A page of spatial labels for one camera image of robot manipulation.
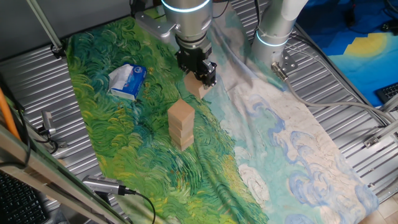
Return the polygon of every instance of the yellow shape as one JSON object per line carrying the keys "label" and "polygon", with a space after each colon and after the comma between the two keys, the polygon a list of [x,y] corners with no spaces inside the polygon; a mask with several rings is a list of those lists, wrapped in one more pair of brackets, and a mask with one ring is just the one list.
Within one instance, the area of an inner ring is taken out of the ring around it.
{"label": "yellow shape", "polygon": [[387,34],[369,34],[368,37],[357,37],[349,44],[344,54],[356,57],[373,57],[380,54],[387,45]]}

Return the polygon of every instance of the wooden block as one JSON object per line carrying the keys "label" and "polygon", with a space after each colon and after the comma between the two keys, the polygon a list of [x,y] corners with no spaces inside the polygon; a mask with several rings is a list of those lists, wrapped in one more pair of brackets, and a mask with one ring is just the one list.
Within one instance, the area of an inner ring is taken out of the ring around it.
{"label": "wooden block", "polygon": [[176,147],[179,149],[179,150],[181,150],[181,151],[184,151],[184,150],[186,150],[186,148],[188,148],[190,145],[192,145],[192,143],[193,143],[193,141],[194,141],[194,138],[193,138],[193,136],[191,136],[191,138],[189,138],[184,144],[182,144],[182,145],[179,145],[177,142],[175,142],[173,139],[172,139],[172,141],[174,142],[174,144],[176,145]]}
{"label": "wooden block", "polygon": [[195,110],[185,101],[179,99],[167,110],[169,116],[169,126],[183,130],[185,127],[192,125],[195,118]]}
{"label": "wooden block", "polygon": [[178,138],[183,138],[185,136],[191,136],[193,134],[193,122],[186,124],[183,129],[179,129],[174,126],[174,124],[169,123],[169,132],[173,132]]}
{"label": "wooden block", "polygon": [[186,143],[186,141],[188,141],[192,136],[193,136],[193,129],[191,129],[191,131],[189,131],[186,135],[182,136],[181,138],[178,137],[170,128],[169,128],[169,134],[170,137],[179,145],[183,145],[184,143]]}
{"label": "wooden block", "polygon": [[203,98],[206,93],[208,93],[212,87],[205,90],[203,83],[195,78],[193,72],[189,72],[184,78],[184,84],[187,90],[195,95],[196,97]]}

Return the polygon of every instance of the metal bracket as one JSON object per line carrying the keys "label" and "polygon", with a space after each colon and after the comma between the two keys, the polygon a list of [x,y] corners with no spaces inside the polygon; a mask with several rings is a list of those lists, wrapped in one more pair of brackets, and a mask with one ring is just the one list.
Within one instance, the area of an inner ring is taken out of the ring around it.
{"label": "metal bracket", "polygon": [[398,139],[398,134],[396,133],[397,131],[398,131],[398,120],[394,121],[393,123],[389,124],[387,127],[383,128],[381,131],[371,136],[369,139],[363,142],[363,144],[367,148],[370,148],[371,146],[381,142],[383,139],[388,138],[391,135],[393,135],[393,139],[397,141]]}
{"label": "metal bracket", "polygon": [[143,12],[136,13],[136,21],[141,28],[165,43],[169,43],[172,40],[170,38],[171,31],[177,26],[170,22],[157,22]]}
{"label": "metal bracket", "polygon": [[43,117],[43,128],[42,132],[45,132],[47,135],[53,135],[57,131],[55,129],[54,122],[52,121],[52,115],[51,112],[48,111],[42,111],[42,117]]}
{"label": "metal bracket", "polygon": [[298,65],[295,60],[287,53],[286,50],[283,51],[283,63],[280,63],[280,67],[282,68],[282,71],[285,73],[293,72],[294,70],[297,69]]}

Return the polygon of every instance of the painted fabric mat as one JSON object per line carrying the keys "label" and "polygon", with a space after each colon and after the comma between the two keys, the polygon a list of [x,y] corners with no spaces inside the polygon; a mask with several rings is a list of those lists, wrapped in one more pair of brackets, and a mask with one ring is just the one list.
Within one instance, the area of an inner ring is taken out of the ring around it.
{"label": "painted fabric mat", "polygon": [[[73,88],[103,174],[148,196],[157,223],[357,223],[377,209],[309,110],[250,60],[236,13],[228,7],[210,31],[218,84],[204,100],[185,89],[175,49],[132,18],[70,39]],[[125,62],[149,71],[136,102],[107,93],[108,74]],[[179,98],[195,109],[184,152],[167,122]],[[134,223],[152,221],[143,199],[118,202]]]}

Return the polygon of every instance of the metal grating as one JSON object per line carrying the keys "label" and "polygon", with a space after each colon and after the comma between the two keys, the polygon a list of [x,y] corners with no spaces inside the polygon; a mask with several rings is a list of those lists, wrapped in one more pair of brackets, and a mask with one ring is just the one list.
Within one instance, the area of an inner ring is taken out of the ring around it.
{"label": "metal grating", "polygon": [[[260,2],[263,7],[267,5],[267,0]],[[235,0],[231,3],[244,24],[249,40],[252,40],[257,25],[254,1]],[[309,45],[295,39],[290,39],[288,44],[299,47],[299,50],[305,50],[327,64]],[[329,65],[327,70],[308,55],[287,50],[298,64],[298,69],[288,74],[289,80],[294,90],[304,100],[312,103],[359,101],[358,94],[349,87],[344,75],[334,72]],[[369,149],[363,144],[382,128],[372,114],[355,106],[309,107],[309,110],[339,147],[348,164],[358,173],[362,181],[369,185],[380,202],[398,192],[398,185],[392,184],[398,179],[398,144],[392,137]]]}
{"label": "metal grating", "polygon": [[[86,175],[102,175],[73,92],[67,60],[55,58],[48,46],[0,63],[0,73],[25,107],[25,118],[31,125],[39,128],[41,111],[51,111],[57,127],[52,139],[68,145],[53,156],[80,180]],[[53,218],[60,204],[44,195],[43,199]],[[127,218],[113,195],[109,200],[115,211]]]}
{"label": "metal grating", "polygon": [[[269,0],[258,0],[260,13],[268,6]],[[258,20],[256,14],[256,5],[254,0],[232,0],[232,7],[235,9],[238,17],[242,21],[242,25],[248,36],[250,43],[254,39],[254,31],[256,30]]]}

